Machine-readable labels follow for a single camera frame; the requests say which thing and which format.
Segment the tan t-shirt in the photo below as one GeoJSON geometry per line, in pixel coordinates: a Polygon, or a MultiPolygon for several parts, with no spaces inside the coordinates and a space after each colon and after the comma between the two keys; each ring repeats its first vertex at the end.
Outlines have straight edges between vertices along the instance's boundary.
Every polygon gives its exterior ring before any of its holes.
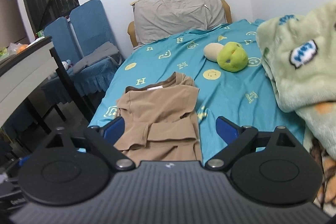
{"type": "Polygon", "coordinates": [[[201,161],[195,110],[198,94],[194,80],[178,72],[144,88],[127,87],[117,100],[125,131],[115,148],[136,164],[145,160],[201,161]]]}

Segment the blue folding chair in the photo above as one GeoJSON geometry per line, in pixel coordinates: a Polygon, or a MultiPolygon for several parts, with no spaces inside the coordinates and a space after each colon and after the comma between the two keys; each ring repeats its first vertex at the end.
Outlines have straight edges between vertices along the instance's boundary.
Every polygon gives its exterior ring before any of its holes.
{"type": "Polygon", "coordinates": [[[73,73],[73,66],[78,61],[105,42],[111,42],[117,47],[116,39],[100,0],[90,0],[76,7],[71,11],[69,19],[64,17],[56,19],[46,26],[44,33],[45,36],[52,37],[52,42],[61,61],[71,60],[72,67],[66,72],[81,97],[107,91],[115,73],[121,66],[113,64],[110,57],[79,73],[73,73]]]}

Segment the teal patterned bed sheet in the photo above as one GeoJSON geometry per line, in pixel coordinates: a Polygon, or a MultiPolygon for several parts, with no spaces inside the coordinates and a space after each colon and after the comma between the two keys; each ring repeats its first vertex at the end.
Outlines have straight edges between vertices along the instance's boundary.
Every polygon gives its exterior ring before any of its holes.
{"type": "Polygon", "coordinates": [[[199,89],[195,110],[204,161],[226,146],[215,129],[219,116],[261,131],[285,126],[298,141],[303,141],[303,120],[296,113],[279,109],[270,80],[261,65],[261,53],[255,38],[259,25],[259,20],[253,23],[240,20],[209,31],[185,31],[140,47],[115,73],[91,125],[101,127],[116,118],[117,100],[128,86],[143,88],[160,84],[176,72],[191,77],[199,89]],[[207,60],[203,50],[215,42],[234,42],[244,48],[248,65],[242,71],[231,73],[207,60]]]}

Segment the green cream plush toy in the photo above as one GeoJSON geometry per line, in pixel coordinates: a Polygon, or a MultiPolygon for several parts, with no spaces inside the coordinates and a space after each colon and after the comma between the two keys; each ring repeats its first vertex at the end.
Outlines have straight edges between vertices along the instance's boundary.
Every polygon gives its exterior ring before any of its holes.
{"type": "Polygon", "coordinates": [[[209,43],[203,49],[207,60],[217,63],[221,69],[228,72],[242,71],[248,64],[245,49],[237,42],[209,43]]]}

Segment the small white plush toy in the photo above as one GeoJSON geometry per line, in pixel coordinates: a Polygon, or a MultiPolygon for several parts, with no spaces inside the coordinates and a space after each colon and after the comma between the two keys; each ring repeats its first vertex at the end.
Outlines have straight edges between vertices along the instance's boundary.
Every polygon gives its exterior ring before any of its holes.
{"type": "Polygon", "coordinates": [[[72,67],[71,60],[62,61],[62,65],[64,69],[67,71],[68,69],[70,69],[70,67],[72,67]]]}

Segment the grey cloth on chair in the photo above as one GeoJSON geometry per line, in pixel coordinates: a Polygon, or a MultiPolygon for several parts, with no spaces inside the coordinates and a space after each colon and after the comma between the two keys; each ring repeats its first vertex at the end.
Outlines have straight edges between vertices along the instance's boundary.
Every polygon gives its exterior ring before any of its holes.
{"type": "Polygon", "coordinates": [[[120,54],[117,47],[111,42],[105,42],[98,48],[96,48],[92,53],[84,56],[80,61],[78,61],[73,66],[73,73],[79,73],[83,69],[96,64],[99,61],[104,60],[105,58],[110,57],[112,59],[112,63],[120,66],[122,63],[122,55],[120,54]]]}

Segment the white black desk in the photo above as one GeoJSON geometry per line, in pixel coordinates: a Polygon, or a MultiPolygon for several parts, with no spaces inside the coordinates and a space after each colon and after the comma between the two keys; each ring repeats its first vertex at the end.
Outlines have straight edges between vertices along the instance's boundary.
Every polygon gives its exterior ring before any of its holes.
{"type": "Polygon", "coordinates": [[[52,37],[30,44],[1,63],[1,124],[51,73],[56,72],[65,90],[87,121],[93,111],[82,99],[58,56],[52,37]]]}

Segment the green fleece blanket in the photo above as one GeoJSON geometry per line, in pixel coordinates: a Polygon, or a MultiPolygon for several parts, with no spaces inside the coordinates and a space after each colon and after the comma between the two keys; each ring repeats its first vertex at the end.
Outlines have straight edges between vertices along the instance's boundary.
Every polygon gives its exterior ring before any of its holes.
{"type": "Polygon", "coordinates": [[[256,42],[278,107],[310,131],[303,145],[323,171],[315,203],[335,215],[335,0],[263,22],[256,42]]]}

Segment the grey pillow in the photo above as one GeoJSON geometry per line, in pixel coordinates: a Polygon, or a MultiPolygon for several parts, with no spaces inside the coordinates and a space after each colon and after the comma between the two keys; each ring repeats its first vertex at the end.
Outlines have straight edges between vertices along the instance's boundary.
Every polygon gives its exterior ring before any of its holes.
{"type": "Polygon", "coordinates": [[[227,23],[221,0],[139,0],[131,6],[138,46],[227,23]]]}

